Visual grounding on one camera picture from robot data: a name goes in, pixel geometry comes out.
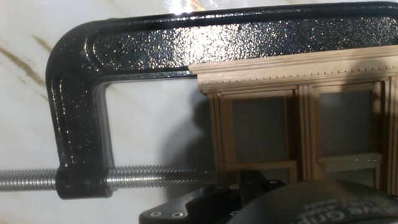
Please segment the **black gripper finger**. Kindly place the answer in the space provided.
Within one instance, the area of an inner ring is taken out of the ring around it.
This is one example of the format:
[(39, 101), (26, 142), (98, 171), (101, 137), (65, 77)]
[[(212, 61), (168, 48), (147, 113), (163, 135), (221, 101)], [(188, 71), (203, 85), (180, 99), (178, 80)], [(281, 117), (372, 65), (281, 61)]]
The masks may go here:
[(258, 170), (238, 173), (238, 187), (211, 184), (139, 215), (139, 224), (227, 223), (246, 205), (284, 182), (266, 179)]

